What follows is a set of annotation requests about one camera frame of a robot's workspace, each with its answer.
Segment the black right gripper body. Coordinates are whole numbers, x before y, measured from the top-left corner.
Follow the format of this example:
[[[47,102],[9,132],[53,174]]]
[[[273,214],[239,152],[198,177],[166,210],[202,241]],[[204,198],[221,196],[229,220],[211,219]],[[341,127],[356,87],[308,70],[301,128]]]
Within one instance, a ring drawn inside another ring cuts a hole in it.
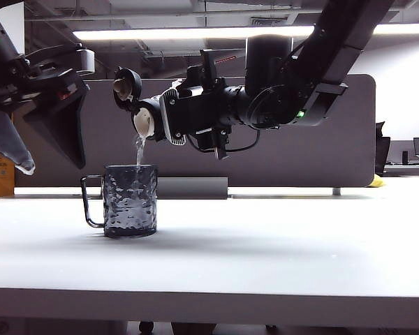
[[[182,135],[242,124],[239,112],[247,104],[244,85],[230,86],[216,73],[212,50],[200,51],[202,64],[191,66],[179,85],[179,132]]]

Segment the right gripper finger silver edge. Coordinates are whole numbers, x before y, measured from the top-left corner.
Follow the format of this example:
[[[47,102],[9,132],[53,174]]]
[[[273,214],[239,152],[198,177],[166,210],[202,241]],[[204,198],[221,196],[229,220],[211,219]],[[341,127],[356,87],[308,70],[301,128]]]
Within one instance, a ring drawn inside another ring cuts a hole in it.
[[[184,100],[179,98],[176,88],[165,90],[159,99],[163,128],[167,140],[176,146],[186,144],[184,131],[182,130],[182,116],[185,111]]]

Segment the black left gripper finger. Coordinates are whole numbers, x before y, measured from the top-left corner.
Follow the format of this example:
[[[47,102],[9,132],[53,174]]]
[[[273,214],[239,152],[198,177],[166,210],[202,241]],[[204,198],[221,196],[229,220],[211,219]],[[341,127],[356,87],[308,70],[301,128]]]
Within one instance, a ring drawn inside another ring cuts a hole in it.
[[[23,116],[33,130],[79,169],[86,163],[80,112],[88,91],[83,81],[51,88],[33,99],[35,108]]]
[[[34,160],[7,113],[0,111],[0,154],[26,175],[36,168]]]

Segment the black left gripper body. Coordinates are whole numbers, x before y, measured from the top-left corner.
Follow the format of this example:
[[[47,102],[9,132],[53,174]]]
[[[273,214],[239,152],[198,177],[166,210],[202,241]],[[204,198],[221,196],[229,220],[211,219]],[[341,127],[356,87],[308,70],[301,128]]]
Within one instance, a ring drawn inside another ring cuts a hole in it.
[[[0,110],[33,101],[36,112],[59,107],[80,120],[87,93],[81,77],[87,74],[87,49],[81,44],[58,45],[27,56],[0,44]]]

